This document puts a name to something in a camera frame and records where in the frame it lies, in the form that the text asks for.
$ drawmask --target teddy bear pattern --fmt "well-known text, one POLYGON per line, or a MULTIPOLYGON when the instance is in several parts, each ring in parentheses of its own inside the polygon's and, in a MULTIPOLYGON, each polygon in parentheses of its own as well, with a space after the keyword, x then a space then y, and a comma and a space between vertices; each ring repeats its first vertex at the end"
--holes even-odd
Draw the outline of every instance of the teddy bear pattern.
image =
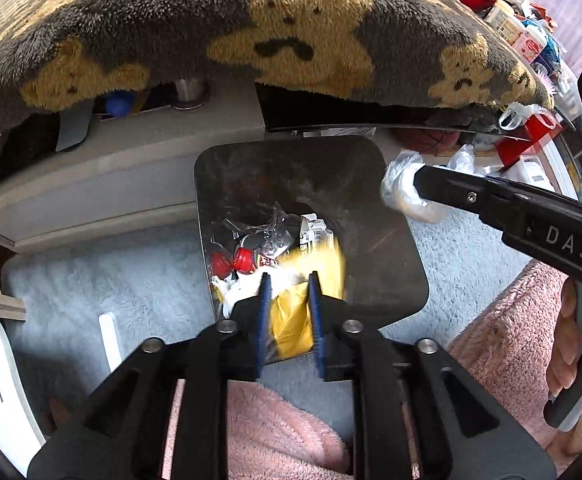
POLYGON ((207 56, 250 65, 259 82, 348 98, 373 62, 355 36, 374 0, 249 0, 253 26, 212 40, 207 56))
POLYGON ((88 55, 81 40, 69 37, 57 46, 53 59, 20 87, 20 94, 29 106, 58 112, 103 92, 142 90, 149 73, 138 62, 107 71, 88 55))
MULTIPOLYGON (((538 84, 521 61, 518 61, 513 70, 511 70, 508 81, 511 89, 504 92, 499 99, 496 99, 499 104, 508 105, 513 102, 526 104, 532 101, 538 84)), ((547 93, 544 105, 549 110, 554 107, 551 94, 547 93)))
POLYGON ((491 91, 485 85, 494 76, 494 71, 487 67, 487 53, 487 41, 479 32, 473 43, 444 47, 440 67, 445 78, 429 88, 429 97, 439 99, 438 106, 446 108, 487 103, 491 91))

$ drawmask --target red bottle cap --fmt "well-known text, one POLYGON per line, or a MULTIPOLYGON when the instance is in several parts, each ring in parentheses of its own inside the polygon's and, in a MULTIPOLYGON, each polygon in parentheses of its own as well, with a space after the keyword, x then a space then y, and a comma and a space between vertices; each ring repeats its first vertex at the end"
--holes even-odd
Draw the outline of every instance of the red bottle cap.
POLYGON ((225 254, 216 252, 211 254, 211 270, 221 280, 225 279, 233 270, 233 265, 225 254))
POLYGON ((250 274, 255 272, 256 267, 253 261, 253 251, 238 247, 235 250, 233 257, 233 268, 242 274, 250 274))

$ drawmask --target blue ball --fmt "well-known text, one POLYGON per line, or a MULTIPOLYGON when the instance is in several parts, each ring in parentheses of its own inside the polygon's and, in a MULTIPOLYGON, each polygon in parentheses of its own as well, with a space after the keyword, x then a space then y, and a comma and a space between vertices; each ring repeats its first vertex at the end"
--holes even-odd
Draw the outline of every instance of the blue ball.
POLYGON ((129 90, 116 90, 106 98, 106 113, 113 117, 126 117, 133 109, 135 94, 129 90))

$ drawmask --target metal screw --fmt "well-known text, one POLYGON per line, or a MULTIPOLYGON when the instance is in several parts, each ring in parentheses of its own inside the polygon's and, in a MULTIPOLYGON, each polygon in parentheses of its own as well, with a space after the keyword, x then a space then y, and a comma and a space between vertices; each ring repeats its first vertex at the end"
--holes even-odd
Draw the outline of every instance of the metal screw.
POLYGON ((349 334, 358 334, 362 332, 363 325, 357 319, 348 319, 342 323, 342 329, 349 334))
POLYGON ((218 321, 215 327, 220 334, 232 334, 238 330, 238 324, 232 319, 223 319, 222 321, 218 321))
POLYGON ((159 337, 149 337, 142 343, 142 350, 148 354, 155 354, 164 348, 164 341, 159 337))
POLYGON ((433 339, 420 339, 418 341, 418 350, 423 354, 434 354, 438 351, 438 343, 433 339))

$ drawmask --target finger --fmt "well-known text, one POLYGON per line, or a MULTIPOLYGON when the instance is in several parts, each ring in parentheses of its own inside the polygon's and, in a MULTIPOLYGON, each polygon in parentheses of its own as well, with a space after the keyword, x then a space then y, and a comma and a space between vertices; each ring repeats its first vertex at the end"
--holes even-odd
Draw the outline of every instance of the finger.
POLYGON ((575 381, 577 372, 576 364, 568 365, 560 355, 560 350, 554 348, 554 355, 551 358, 552 370, 556 375, 558 382, 562 384, 563 388, 570 388, 575 381))
POLYGON ((560 309, 562 317, 572 316, 575 312, 576 304, 578 303, 578 293, 573 278, 567 278, 564 282, 560 293, 560 299, 562 301, 562 307, 560 309))
POLYGON ((549 363, 549 368, 546 369, 546 385, 549 386, 549 391, 554 397, 557 397, 562 391, 562 384, 560 384, 560 381, 556 378, 551 363, 549 363))
POLYGON ((564 362, 570 365, 576 360, 582 348, 582 332, 574 316, 559 317, 554 336, 554 346, 560 349, 564 362))

